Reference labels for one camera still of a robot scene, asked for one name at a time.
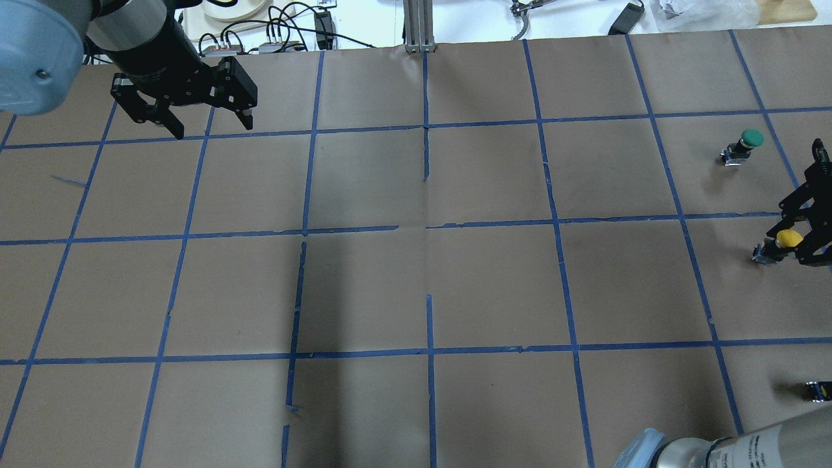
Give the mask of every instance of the yellow button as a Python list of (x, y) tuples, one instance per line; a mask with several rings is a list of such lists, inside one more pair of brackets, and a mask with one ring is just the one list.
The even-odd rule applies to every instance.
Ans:
[(793, 229), (784, 229), (777, 233), (777, 244), (781, 248), (797, 247), (803, 241), (803, 236)]

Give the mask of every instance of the blue painter's tape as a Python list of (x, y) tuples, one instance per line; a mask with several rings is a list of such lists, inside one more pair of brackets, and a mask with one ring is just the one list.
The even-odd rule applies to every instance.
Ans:
[(310, 197), (312, 195), (312, 171), (314, 170), (314, 145), (318, 135), (318, 110), (320, 108), (320, 85), (324, 77), (324, 54), (318, 58), (318, 76), (314, 86), (314, 107), (312, 108), (312, 132), (310, 133), (310, 154), (306, 165), (306, 186), (304, 189), (304, 215), (302, 231), (304, 236), (310, 226)]
[(12, 115), (12, 120), (9, 121), (6, 131), (2, 135), (2, 140), (0, 141), (0, 152), (2, 152), (3, 148), (6, 147), (8, 136), (12, 134), (12, 128), (14, 128), (14, 122), (17, 122), (17, 114)]
[(23, 375), (20, 380), (20, 386), (17, 388), (17, 394), (14, 398), (14, 403), (12, 404), (12, 409), (9, 411), (8, 420), (6, 423), (6, 428), (3, 430), (2, 439), (0, 439), (0, 459), (2, 459), (2, 454), (6, 450), (6, 444), (8, 443), (8, 437), (12, 432), (12, 427), (14, 425), (14, 418), (17, 415), (17, 410), (20, 408), (20, 400), (23, 397), (23, 392), (26, 390), (26, 384), (29, 378), (29, 372), (32, 370), (32, 362), (35, 359), (35, 355), (37, 354), (37, 348), (40, 346), (41, 338), (43, 337), (43, 330), (46, 328), (47, 320), (49, 319), (49, 312), (52, 310), (52, 303), (55, 301), (55, 293), (57, 292), (57, 287), (61, 282), (61, 275), (63, 273), (64, 266), (67, 264), (67, 258), (69, 257), (70, 247), (72, 247), (72, 238), (75, 237), (75, 233), (78, 229), (78, 222), (81, 220), (81, 213), (84, 210), (84, 206), (87, 204), (87, 195), (90, 192), (90, 185), (92, 184), (92, 178), (96, 174), (96, 169), (98, 168), (98, 162), (101, 160), (102, 149), (104, 148), (104, 141), (106, 140), (107, 133), (110, 131), (110, 125), (112, 124), (112, 118), (116, 114), (116, 103), (112, 103), (112, 107), (110, 108), (110, 115), (107, 118), (106, 125), (104, 126), (104, 133), (102, 134), (101, 140), (98, 142), (98, 150), (96, 151), (96, 156), (92, 160), (92, 166), (90, 167), (90, 173), (87, 177), (87, 185), (84, 187), (84, 192), (81, 195), (81, 200), (78, 202), (78, 209), (75, 213), (75, 219), (72, 222), (72, 229), (69, 233), (69, 238), (67, 239), (67, 244), (63, 249), (63, 255), (61, 256), (61, 261), (58, 263), (57, 273), (55, 274), (55, 280), (52, 282), (52, 289), (49, 291), (49, 297), (47, 299), (47, 304), (43, 309), (43, 315), (41, 316), (40, 324), (37, 326), (37, 332), (35, 333), (35, 340), (32, 343), (32, 349), (29, 351), (29, 357), (27, 359), (26, 367), (23, 369)]
[(247, 232), (202, 232), (190, 234), (190, 239), (219, 239), (227, 237), (265, 237), (265, 236), (296, 236), (302, 234), (300, 229), (287, 229), (286, 231), (247, 231)]
[(428, 53), (422, 52), (422, 110), (424, 127), (424, 174), (423, 181), (430, 176), (430, 144), (428, 141), (428, 130), (430, 130), (430, 116), (428, 112)]
[(581, 351), (664, 350), (677, 348), (707, 348), (713, 341), (668, 341), (658, 343), (606, 343), (581, 345)]
[(754, 83), (754, 78), (751, 76), (751, 70), (748, 68), (748, 63), (745, 62), (745, 57), (742, 55), (742, 50), (740, 49), (740, 43), (736, 40), (736, 35), (733, 31), (728, 31), (730, 35), (730, 40), (734, 44), (734, 50), (736, 50), (736, 55), (740, 59), (740, 64), (742, 64), (742, 69), (745, 71), (745, 76), (748, 78), (748, 84), (751, 86), (751, 91), (754, 92), (754, 98), (757, 100), (757, 104), (760, 106), (760, 111), (763, 114), (763, 118), (765, 119), (765, 125), (769, 128), (769, 133), (771, 134), (771, 139), (774, 141), (775, 146), (777, 147), (777, 152), (780, 154), (780, 158), (783, 160), (783, 165), (785, 166), (786, 171), (789, 173), (789, 177), (791, 178), (791, 182), (797, 188), (800, 184), (797, 182), (797, 177), (795, 176), (795, 172), (791, 168), (791, 164), (789, 164), (789, 158), (785, 155), (785, 150), (783, 149), (782, 143), (780, 143), (780, 139), (777, 137), (777, 132), (775, 132), (775, 127), (771, 123), (771, 118), (769, 117), (768, 111), (765, 109), (765, 105), (763, 104), (763, 98), (760, 95), (760, 91), (757, 90), (757, 85)]
[(682, 209), (681, 201), (679, 200), (679, 193), (676, 190), (676, 184), (673, 182), (673, 174), (671, 172), (670, 164), (667, 161), (667, 154), (665, 152), (664, 143), (661, 140), (661, 134), (659, 133), (659, 127), (656, 124), (656, 116), (653, 112), (653, 107), (650, 103), (650, 97), (647, 93), (647, 88), (644, 84), (644, 78), (641, 75), (641, 69), (638, 66), (638, 59), (636, 57), (636, 51), (632, 46), (632, 42), (629, 36), (624, 37), (627, 49), (630, 52), (630, 59), (632, 60), (633, 68), (636, 71), (636, 78), (638, 80), (639, 88), (641, 89), (641, 96), (644, 98), (645, 106), (647, 107), (647, 113), (650, 114), (650, 124), (653, 128), (653, 136), (656, 138), (656, 146), (659, 150), (659, 156), (661, 157), (662, 166), (665, 169), (665, 175), (667, 177), (667, 183), (671, 189), (671, 195), (673, 196), (673, 204), (676, 206), (676, 213), (679, 216), (679, 224), (682, 230), (682, 236), (685, 238), (685, 244), (687, 247), (688, 256), (691, 259), (691, 268), (693, 269), (693, 274), (696, 279), (696, 286), (699, 289), (699, 296), (702, 302), (702, 308), (705, 311), (705, 317), (708, 321), (708, 326), (711, 329), (711, 344), (714, 346), (714, 351), (716, 352), (716, 360), (720, 367), (720, 373), (722, 375), (722, 383), (726, 390), (726, 396), (728, 398), (728, 405), (730, 407), (731, 415), (734, 418), (734, 426), (738, 433), (742, 434), (742, 421), (740, 420), (740, 412), (737, 410), (736, 407), (736, 399), (734, 397), (734, 391), (731, 387), (730, 377), (728, 376), (728, 368), (725, 364), (725, 358), (722, 355), (722, 349), (720, 348), (719, 344), (719, 336), (716, 333), (716, 327), (712, 323), (712, 315), (711, 315), (711, 304), (708, 302), (708, 295), (705, 291), (705, 283), (702, 281), (702, 274), (699, 268), (699, 262), (696, 260), (696, 252), (693, 249), (693, 242), (691, 241), (691, 234), (687, 228), (687, 221), (685, 219), (685, 212)]
[(191, 187), (191, 200), (188, 203), (188, 212), (185, 219), (185, 229), (182, 232), (182, 245), (179, 250), (179, 259), (176, 262), (176, 272), (173, 276), (173, 284), (171, 285), (171, 296), (167, 304), (167, 313), (165, 314), (165, 325), (161, 331), (159, 338), (159, 349), (156, 352), (156, 364), (153, 366), (153, 377), (151, 378), (151, 388), (147, 394), (147, 403), (145, 405), (145, 415), (141, 421), (141, 433), (139, 434), (139, 444), (136, 449), (136, 462), (134, 468), (141, 468), (141, 458), (144, 456), (145, 440), (147, 438), (147, 428), (150, 425), (151, 412), (153, 409), (153, 401), (156, 398), (156, 386), (159, 382), (159, 372), (165, 355), (165, 344), (167, 343), (167, 334), (171, 327), (171, 311), (176, 304), (176, 292), (179, 289), (179, 279), (182, 273), (182, 265), (185, 262), (185, 252), (188, 247), (188, 236), (191, 233), (191, 220), (194, 216), (194, 205), (196, 204), (196, 193), (200, 187), (200, 179), (202, 178), (202, 165), (206, 157), (206, 149), (208, 147), (208, 136), (210, 135), (210, 128), (214, 122), (214, 108), (210, 109), (208, 113), (208, 123), (206, 124), (205, 135), (202, 138), (202, 147), (200, 148), (200, 157), (196, 163), (196, 172), (194, 174), (194, 183)]
[(402, 130), (415, 130), (422, 128), (421, 125), (391, 125), (387, 127), (356, 127), (356, 128), (321, 128), (317, 133), (364, 133), (364, 132), (398, 132)]
[(287, 455), (289, 454), (289, 425), (283, 426), (283, 439), (280, 443), (280, 468), (286, 468)]
[(636, 120), (645, 119), (646, 114), (625, 114), (618, 116), (585, 116), (585, 117), (553, 117), (541, 118), (543, 123), (563, 123), (563, 122), (600, 122), (605, 120)]
[(295, 316), (292, 319), (291, 358), (289, 359), (289, 375), (286, 377), (286, 405), (292, 406), (295, 395), (295, 367), (297, 365), (298, 335), (300, 334), (300, 309), (304, 296), (304, 275), (306, 268), (306, 242), (300, 243), (300, 264), (298, 266), (298, 284), (295, 289)]
[(309, 229), (309, 234), (340, 234), (344, 232), (379, 232), (379, 231), (395, 231), (399, 229), (398, 225), (389, 226), (361, 226), (361, 227), (319, 227)]
[(416, 356), (426, 354), (424, 348), (403, 348), (374, 351), (315, 351), (295, 353), (296, 359), (354, 359), (356, 357)]
[(41, 246), (47, 244), (66, 244), (69, 239), (27, 239), (25, 241), (0, 241), (0, 246)]
[(251, 133), (226, 133), (223, 135), (210, 135), (211, 140), (225, 140), (228, 138), (260, 138), (260, 137), (288, 137), (290, 135), (310, 135), (311, 130), (284, 130), (282, 132), (251, 132)]
[(72, 239), (73, 244), (92, 244), (98, 242), (143, 242), (143, 241), (181, 241), (181, 234), (163, 234), (161, 236), (112, 236), (112, 237), (79, 237)]
[[(549, 208), (552, 211), (552, 219), (557, 220), (557, 206), (555, 205), (555, 198), (552, 194), (552, 176), (549, 172), (549, 156), (546, 147), (546, 136), (543, 132), (543, 119), (540, 110), (540, 98), (537, 95), (537, 84), (534, 78), (534, 67), (532, 65), (532, 55), (528, 50), (528, 42), (522, 40), (523, 52), (526, 55), (526, 66), (528, 68), (529, 81), (532, 84), (532, 98), (534, 99), (534, 111), (537, 116), (537, 135), (540, 138), (540, 153), (543, 163), (543, 175), (546, 178), (546, 190), (549, 197)], [(566, 259), (563, 256), (563, 245), (561, 243), (561, 228), (560, 223), (553, 222), (552, 226), (555, 231), (555, 250), (557, 251), (557, 264), (561, 276), (561, 286), (563, 289), (563, 303), (567, 311), (567, 324), (569, 327), (569, 342), (572, 350), (572, 362), (575, 371), (575, 387), (577, 390), (578, 410), (581, 413), (581, 426), (583, 430), (584, 447), (587, 451), (587, 464), (589, 468), (595, 468), (595, 456), (592, 453), (592, 436), (589, 430), (589, 417), (587, 416), (587, 400), (583, 391), (583, 377), (581, 373), (581, 357), (579, 355), (577, 333), (575, 331), (575, 317), (572, 314), (572, 297), (569, 293), (569, 280), (567, 278)]]
[(446, 222), (442, 226), (428, 226), (425, 229), (452, 229), (455, 227), (500, 227), (500, 226), (540, 226), (552, 224), (551, 219), (529, 219), (520, 221), (478, 221), (478, 222)]
[(153, 366), (153, 377), (151, 378), (151, 388), (147, 392), (147, 403), (145, 404), (145, 414), (141, 418), (141, 432), (139, 432), (139, 445), (136, 449), (136, 462), (133, 468), (141, 468), (141, 458), (145, 453), (145, 441), (147, 440), (147, 428), (151, 424), (151, 411), (153, 409), (153, 401), (156, 399), (156, 386), (159, 384), (159, 372), (161, 371), (162, 357), (165, 355), (165, 344), (167, 342), (167, 332), (171, 326), (170, 314), (165, 315), (165, 325), (162, 327), (161, 339), (159, 340), (159, 349), (156, 351), (155, 363)]
[(429, 128), (460, 128), (460, 127), (494, 127), (498, 125), (526, 125), (528, 123), (537, 123), (534, 119), (525, 120), (495, 120), (485, 122), (459, 122), (459, 123), (430, 123)]
[(433, 355), (433, 296), (427, 296), (428, 323), (428, 428), (430, 431), (430, 468), (436, 468), (436, 372)]
[(716, 117), (716, 116), (753, 116), (760, 115), (759, 109), (752, 109), (747, 111), (713, 111), (713, 112), (667, 112), (654, 114), (655, 118), (675, 118), (675, 117)]
[(220, 362), (220, 361), (281, 361), (290, 359), (288, 352), (258, 354), (210, 354), (203, 356), (163, 356), (163, 362)]

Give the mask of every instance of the light blue robot arm cap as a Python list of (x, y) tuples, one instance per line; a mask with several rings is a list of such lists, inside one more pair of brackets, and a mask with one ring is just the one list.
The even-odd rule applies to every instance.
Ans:
[(655, 429), (645, 429), (618, 456), (612, 468), (648, 468), (664, 441), (664, 434)]
[(66, 98), (83, 46), (72, 25), (35, 0), (0, 0), (0, 109), (42, 114)]

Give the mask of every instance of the blue tape grid line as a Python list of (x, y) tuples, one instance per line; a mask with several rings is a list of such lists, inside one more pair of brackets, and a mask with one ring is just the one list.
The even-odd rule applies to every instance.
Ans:
[[(719, 340), (722, 347), (743, 346), (795, 346), (795, 345), (832, 345), (832, 336), (809, 336), (802, 338), (751, 338), (743, 340)], [(707, 348), (714, 346), (713, 341), (658, 341), (640, 343), (598, 343), (578, 345), (579, 351), (633, 351)], [(325, 351), (296, 353), (272, 352), (256, 354), (219, 354), (193, 356), (163, 356), (162, 362), (223, 362), (223, 361), (290, 361), (295, 359), (357, 359), (362, 357), (391, 356), (428, 356), (430, 354), (499, 354), (524, 352), (572, 352), (572, 345), (532, 345), (532, 346), (465, 346), (428, 348), (402, 348), (371, 351)], [(25, 366), (28, 359), (3, 359), (0, 366)], [(111, 357), (50, 357), (31, 361), (33, 366), (40, 365), (75, 365), (75, 364), (114, 364), (156, 362), (156, 356), (111, 356)]]
[(283, 439), (280, 442), (280, 468), (286, 468), (287, 455), (289, 454), (289, 425), (283, 426)]
[(292, 342), (289, 353), (289, 375), (286, 377), (286, 406), (294, 409), (295, 366), (298, 359), (298, 336), (300, 334), (300, 308), (304, 296), (304, 275), (306, 268), (306, 242), (300, 244), (300, 265), (298, 266), (298, 286), (295, 290), (295, 315), (292, 319)]
[[(765, 110), (741, 110), (741, 111), (713, 111), (713, 112), (671, 112), (658, 113), (653, 117), (657, 119), (664, 118), (678, 118), (678, 117), (718, 117), (718, 116), (734, 116), (734, 115), (768, 115), (781, 113), (796, 113), (796, 112), (832, 112), (832, 107), (789, 107), (781, 109)], [(598, 122), (607, 120), (631, 120), (631, 119), (647, 119), (650, 118), (647, 114), (626, 114), (616, 116), (583, 116), (583, 117), (558, 117), (558, 118), (543, 118), (543, 123), (559, 123), (559, 122)], [(537, 123), (537, 119), (525, 120), (502, 120), (502, 121), (485, 121), (485, 122), (451, 122), (451, 123), (427, 123), (419, 125), (398, 125), (385, 127), (352, 127), (352, 128), (327, 128), (316, 129), (316, 134), (330, 134), (330, 133), (353, 133), (353, 132), (396, 132), (403, 130), (413, 130), (416, 128), (458, 128), (458, 127), (492, 127), (502, 125), (525, 125)], [(288, 130), (280, 132), (247, 132), (247, 133), (227, 133), (223, 135), (208, 135), (207, 138), (227, 139), (227, 138), (258, 138), (258, 137), (285, 137), (290, 135), (311, 135), (312, 130)], [(204, 137), (185, 137), (184, 140), (202, 140)], [(176, 142), (173, 137), (157, 137), (157, 138), (134, 138), (126, 140), (107, 140), (105, 145), (126, 145), (133, 143), (153, 143), (153, 142)], [(56, 142), (56, 143), (28, 143), (20, 145), (6, 145), (6, 149), (31, 149), (31, 148), (49, 148), (49, 147), (94, 147), (101, 142)]]
[(312, 195), (312, 171), (314, 169), (314, 145), (318, 136), (318, 109), (320, 108), (320, 84), (324, 76), (324, 51), (321, 51), (318, 58), (317, 81), (314, 85), (314, 107), (312, 109), (312, 132), (310, 133), (310, 155), (306, 166), (306, 188), (304, 191), (304, 218), (302, 234), (306, 236), (310, 227), (310, 197)]
[[(747, 212), (747, 213), (701, 213), (685, 215), (687, 219), (716, 219), (736, 217), (778, 217), (775, 212)], [(655, 215), (633, 217), (577, 217), (562, 218), (554, 222), (557, 224), (588, 223), (588, 222), (634, 222), (634, 221), (662, 221), (679, 219), (678, 215)], [(515, 221), (477, 221), (477, 222), (448, 222), (441, 226), (427, 226), (425, 229), (453, 229), (455, 227), (500, 227), (500, 226), (536, 226), (552, 224), (551, 219), (527, 219)], [(381, 232), (395, 231), (397, 225), (387, 226), (359, 226), (359, 227), (321, 227), (308, 229), (307, 236), (317, 234), (340, 234), (346, 232)], [(204, 232), (191, 233), (189, 239), (216, 239), (221, 237), (262, 237), (262, 236), (302, 236), (301, 229), (287, 229), (285, 231), (240, 231), (240, 232)], [(73, 244), (87, 244), (96, 242), (134, 242), (134, 241), (180, 241), (181, 234), (163, 234), (160, 236), (108, 236), (108, 237), (78, 237), (72, 239)], [(69, 239), (25, 239), (20, 241), (0, 241), (0, 246), (36, 246), (46, 244), (66, 244)]]
[[(14, 418), (17, 415), (17, 409), (20, 407), (20, 400), (23, 397), (23, 391), (26, 390), (26, 384), (29, 379), (29, 372), (32, 370), (32, 362), (34, 361), (35, 355), (37, 354), (37, 348), (40, 346), (41, 338), (43, 337), (43, 330), (46, 328), (47, 320), (49, 319), (49, 312), (52, 310), (52, 303), (55, 301), (55, 294), (57, 292), (58, 285), (61, 282), (61, 274), (63, 273), (64, 266), (67, 264), (69, 251), (72, 247), (72, 239), (75, 237), (75, 233), (78, 229), (78, 222), (81, 220), (81, 214), (84, 211), (84, 206), (87, 204), (87, 196), (89, 196), (90, 193), (92, 178), (96, 175), (98, 162), (101, 160), (102, 151), (104, 149), (104, 141), (106, 140), (107, 133), (110, 132), (110, 125), (112, 124), (112, 118), (114, 115), (116, 115), (115, 102), (112, 103), (112, 107), (110, 108), (110, 115), (107, 118), (106, 125), (104, 126), (104, 133), (102, 133), (102, 138), (98, 143), (98, 150), (96, 151), (95, 159), (92, 160), (90, 173), (87, 177), (87, 185), (84, 186), (84, 192), (81, 195), (81, 200), (78, 202), (78, 209), (75, 213), (75, 219), (72, 221), (72, 229), (70, 230), (69, 238), (67, 239), (67, 244), (63, 249), (61, 261), (60, 263), (58, 263), (57, 272), (55, 273), (55, 280), (52, 282), (52, 289), (49, 291), (49, 298), (47, 299), (47, 304), (43, 309), (43, 315), (41, 316), (41, 322), (37, 327), (37, 333), (35, 334), (35, 339), (32, 343), (32, 349), (29, 351), (29, 357), (27, 358), (26, 368), (23, 370), (23, 375), (20, 380), (20, 386), (18, 386), (17, 388), (17, 394), (15, 395), (14, 403), (12, 404), (12, 410), (9, 413), (8, 421), (6, 422), (6, 428), (3, 430), (2, 439), (0, 439), (0, 459), (2, 459), (3, 452), (5, 452), (6, 450), (8, 437), (12, 432)], [(6, 138), (8, 138), (8, 133), (12, 129), (12, 123), (9, 123), (9, 127), (6, 130), (6, 135), (3, 137), (4, 141), (6, 140)]]
[(430, 145), (428, 143), (428, 130), (430, 130), (430, 114), (428, 113), (428, 53), (422, 52), (422, 108), (423, 108), (423, 130), (424, 130), (424, 179), (428, 180), (430, 175)]
[(141, 433), (139, 434), (139, 445), (136, 449), (136, 463), (134, 468), (141, 467), (141, 458), (145, 451), (145, 441), (147, 439), (147, 428), (150, 425), (151, 413), (153, 410), (153, 401), (156, 398), (156, 386), (159, 383), (159, 372), (161, 370), (162, 357), (165, 355), (165, 344), (167, 343), (167, 334), (171, 327), (171, 311), (176, 304), (176, 292), (179, 289), (179, 280), (182, 273), (182, 265), (185, 263), (185, 251), (188, 247), (188, 239), (191, 234), (191, 219), (194, 216), (194, 205), (196, 204), (196, 193), (199, 190), (200, 179), (202, 177), (202, 165), (205, 161), (206, 150), (208, 148), (208, 135), (210, 134), (211, 125), (214, 122), (214, 108), (210, 109), (208, 114), (208, 123), (206, 124), (205, 135), (202, 138), (202, 147), (200, 148), (200, 158), (196, 163), (196, 173), (194, 174), (194, 183), (191, 187), (191, 201), (188, 204), (188, 213), (185, 219), (185, 229), (182, 232), (182, 246), (179, 250), (179, 259), (176, 262), (176, 272), (173, 276), (173, 284), (171, 285), (171, 297), (167, 303), (167, 311), (165, 314), (165, 325), (162, 327), (161, 338), (159, 339), (159, 349), (156, 352), (156, 362), (153, 366), (153, 377), (151, 378), (151, 387), (147, 393), (147, 403), (145, 405), (145, 414), (141, 421)]
[(2, 140), (0, 140), (0, 152), (2, 152), (3, 148), (6, 147), (6, 143), (8, 142), (8, 136), (12, 134), (12, 127), (14, 127), (14, 122), (17, 121), (17, 114), (12, 115), (12, 120), (9, 121), (8, 127), (6, 127), (6, 132), (3, 133)]
[(433, 296), (428, 294), (428, 428), (430, 430), (430, 468), (436, 468), (436, 374), (433, 367)]
[(676, 214), (679, 217), (679, 224), (681, 226), (682, 235), (685, 238), (685, 244), (687, 245), (687, 252), (688, 256), (691, 258), (691, 268), (693, 269), (694, 277), (696, 278), (696, 285), (699, 288), (699, 295), (702, 300), (702, 308), (705, 311), (705, 317), (708, 322), (708, 327), (711, 330), (711, 342), (714, 346), (714, 351), (716, 352), (716, 360), (720, 367), (720, 373), (722, 374), (722, 383), (726, 389), (726, 395), (728, 397), (728, 405), (730, 407), (731, 415), (734, 418), (734, 426), (739, 434), (743, 433), (742, 429), (742, 421), (740, 420), (740, 412), (737, 410), (736, 407), (736, 399), (734, 397), (734, 390), (730, 384), (730, 377), (728, 376), (728, 367), (726, 366), (725, 357), (722, 355), (722, 347), (719, 343), (719, 335), (716, 333), (716, 326), (713, 324), (712, 314), (711, 314), (711, 304), (708, 302), (708, 295), (705, 292), (705, 283), (702, 281), (702, 274), (699, 269), (699, 262), (696, 260), (696, 252), (693, 249), (693, 241), (691, 240), (691, 234), (687, 228), (687, 220), (685, 218), (685, 212), (682, 210), (681, 201), (679, 200), (679, 193), (676, 190), (676, 184), (673, 182), (673, 174), (671, 172), (670, 164), (667, 161), (667, 154), (665, 153), (665, 146), (661, 140), (661, 134), (659, 133), (659, 127), (656, 123), (656, 117), (653, 113), (653, 107), (650, 103), (650, 97), (647, 94), (647, 88), (644, 84), (644, 77), (641, 74), (641, 69), (638, 66), (638, 58), (636, 57), (636, 51), (632, 46), (632, 41), (630, 40), (630, 36), (625, 35), (624, 38), (626, 39), (627, 49), (630, 51), (630, 58), (632, 59), (632, 65), (636, 70), (636, 78), (638, 79), (638, 86), (641, 88), (641, 95), (644, 97), (644, 104), (647, 107), (647, 113), (650, 115), (650, 124), (653, 127), (653, 135), (656, 138), (656, 145), (659, 149), (659, 155), (661, 156), (661, 163), (665, 169), (665, 175), (667, 176), (667, 183), (671, 189), (671, 195), (673, 196), (673, 203), (676, 205)]
[(775, 146), (777, 147), (777, 152), (780, 154), (780, 158), (783, 160), (783, 165), (785, 166), (785, 170), (788, 171), (789, 177), (791, 178), (791, 183), (795, 185), (797, 188), (800, 183), (797, 182), (797, 177), (795, 176), (795, 172), (791, 169), (791, 165), (789, 164), (789, 158), (785, 155), (785, 150), (783, 149), (782, 143), (780, 143), (780, 139), (777, 137), (777, 132), (775, 132), (775, 127), (771, 123), (771, 118), (769, 117), (768, 110), (766, 110), (765, 105), (763, 104), (763, 98), (760, 95), (760, 91), (757, 89), (757, 85), (754, 83), (754, 78), (751, 76), (751, 70), (748, 68), (748, 63), (745, 61), (745, 57), (742, 55), (742, 50), (740, 49), (740, 43), (736, 40), (736, 35), (733, 31), (728, 31), (730, 35), (730, 40), (734, 44), (734, 50), (736, 50), (736, 56), (740, 59), (740, 64), (742, 64), (742, 69), (745, 71), (745, 77), (748, 78), (748, 84), (751, 86), (751, 91), (754, 92), (754, 98), (757, 100), (757, 105), (760, 106), (760, 113), (763, 115), (763, 119), (765, 119), (765, 125), (769, 128), (769, 133), (771, 134), (771, 139), (774, 140)]
[[(526, 65), (528, 67), (528, 77), (532, 84), (532, 97), (534, 98), (534, 111), (537, 117), (537, 134), (540, 137), (540, 153), (543, 163), (543, 174), (546, 178), (546, 191), (549, 197), (549, 208), (552, 211), (552, 219), (557, 220), (557, 206), (555, 205), (555, 198), (552, 194), (552, 176), (549, 173), (549, 156), (546, 149), (546, 135), (543, 132), (543, 118), (540, 110), (540, 99), (537, 95), (537, 84), (534, 79), (534, 67), (532, 66), (532, 56), (528, 51), (528, 42), (526, 39), (522, 40), (523, 52), (526, 55)], [(569, 294), (569, 280), (567, 278), (567, 266), (563, 257), (563, 245), (561, 243), (561, 223), (553, 222), (555, 233), (555, 247), (557, 250), (557, 264), (560, 269), (561, 286), (563, 288), (563, 301), (567, 310), (567, 324), (569, 325), (569, 341), (572, 348), (572, 363), (575, 370), (575, 386), (577, 390), (578, 409), (581, 413), (581, 425), (583, 429), (583, 443), (587, 451), (587, 465), (589, 468), (595, 468), (595, 457), (592, 454), (592, 437), (589, 431), (589, 417), (587, 416), (587, 399), (583, 391), (583, 376), (581, 373), (581, 357), (580, 348), (577, 342), (577, 333), (575, 331), (575, 317), (572, 314), (572, 297)]]

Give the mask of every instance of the small black object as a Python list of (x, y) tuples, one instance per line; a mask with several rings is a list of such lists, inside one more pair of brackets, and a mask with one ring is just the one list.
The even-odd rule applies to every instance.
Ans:
[(610, 32), (607, 33), (607, 36), (629, 34), (643, 15), (644, 2), (642, 2), (641, 5), (628, 3), (624, 7), (622, 14), (618, 15), (618, 18), (616, 18), (616, 21), (612, 24), (612, 27), (610, 27)]
[(832, 382), (806, 382), (804, 398), (815, 403), (832, 401)]
[(329, 10), (314, 12), (314, 28), (318, 31), (329, 33), (321, 34), (320, 32), (317, 32), (315, 34), (318, 41), (318, 49), (332, 50), (333, 42), (335, 40), (335, 37), (331, 35), (335, 32), (335, 28), (332, 24), (332, 13), (330, 13)]

